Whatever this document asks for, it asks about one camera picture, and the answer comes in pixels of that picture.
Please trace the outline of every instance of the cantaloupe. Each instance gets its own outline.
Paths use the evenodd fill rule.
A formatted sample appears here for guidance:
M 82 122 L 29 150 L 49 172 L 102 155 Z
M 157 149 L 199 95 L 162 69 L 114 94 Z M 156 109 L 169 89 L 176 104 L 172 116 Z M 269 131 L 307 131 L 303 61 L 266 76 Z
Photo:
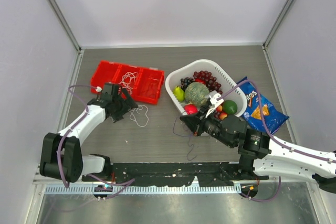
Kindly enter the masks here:
M 186 88 L 184 97 L 187 102 L 190 102 L 195 106 L 202 106 L 207 101 L 205 98 L 207 94 L 209 94 L 209 89 L 206 85 L 199 82 L 193 82 Z

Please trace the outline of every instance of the red compartment tray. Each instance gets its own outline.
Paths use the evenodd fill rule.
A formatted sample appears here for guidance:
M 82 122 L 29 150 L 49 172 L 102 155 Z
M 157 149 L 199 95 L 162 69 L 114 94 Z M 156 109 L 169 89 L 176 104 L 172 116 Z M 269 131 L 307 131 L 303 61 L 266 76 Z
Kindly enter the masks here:
M 164 79 L 163 70 L 102 60 L 92 76 L 91 85 L 103 88 L 107 82 L 118 84 L 127 72 L 136 73 L 137 75 L 135 81 L 129 84 L 133 88 L 132 98 L 137 102 L 157 104 Z M 95 89 L 91 89 L 91 92 L 97 93 Z

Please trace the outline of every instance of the snack bag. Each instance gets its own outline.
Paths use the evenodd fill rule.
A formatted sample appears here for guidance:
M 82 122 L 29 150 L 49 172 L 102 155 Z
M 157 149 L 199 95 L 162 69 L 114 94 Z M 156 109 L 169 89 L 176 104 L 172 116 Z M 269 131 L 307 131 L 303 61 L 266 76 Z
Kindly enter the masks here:
M 238 83 L 244 80 L 247 80 L 247 77 L 244 77 Z M 244 119 L 251 126 L 251 128 L 266 132 L 261 121 L 259 101 L 256 89 L 250 83 L 243 84 L 242 86 L 240 86 L 240 88 L 244 92 L 247 99 L 247 108 L 243 114 Z M 274 134 L 285 123 L 285 121 L 289 119 L 289 116 L 286 116 L 281 112 L 277 111 L 274 105 L 270 101 L 268 101 L 262 94 L 260 94 L 260 96 L 266 125 L 269 131 Z

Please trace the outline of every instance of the red grapes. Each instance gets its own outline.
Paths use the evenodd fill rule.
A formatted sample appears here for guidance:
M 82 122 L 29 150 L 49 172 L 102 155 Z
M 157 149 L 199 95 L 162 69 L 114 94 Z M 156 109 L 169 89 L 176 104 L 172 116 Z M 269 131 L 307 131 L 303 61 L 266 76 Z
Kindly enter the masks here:
M 217 82 L 217 78 L 212 76 L 211 72 L 208 71 L 200 71 L 194 72 L 194 79 L 200 79 L 205 82 L 205 85 L 210 91 L 216 90 L 218 93 L 223 94 L 221 90 L 221 84 Z

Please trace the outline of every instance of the white basket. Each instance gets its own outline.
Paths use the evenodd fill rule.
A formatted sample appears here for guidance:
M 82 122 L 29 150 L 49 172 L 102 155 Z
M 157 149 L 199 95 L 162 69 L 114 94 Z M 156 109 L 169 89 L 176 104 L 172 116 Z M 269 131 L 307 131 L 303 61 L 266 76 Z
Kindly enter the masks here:
M 212 60 L 197 60 L 183 68 L 177 69 L 168 75 L 166 78 L 165 87 L 180 113 L 184 112 L 183 105 L 181 105 L 176 99 L 172 90 L 180 84 L 182 78 L 184 79 L 186 77 L 192 77 L 195 71 L 199 72 L 201 70 L 207 70 L 212 73 L 213 77 L 217 78 L 217 82 L 222 85 L 221 89 L 223 93 L 229 91 L 236 85 L 231 77 Z M 241 116 L 245 112 L 247 107 L 247 100 L 240 88 L 237 88 L 234 92 L 231 92 L 225 98 L 225 100 L 232 100 L 237 104 L 238 110 L 236 116 Z

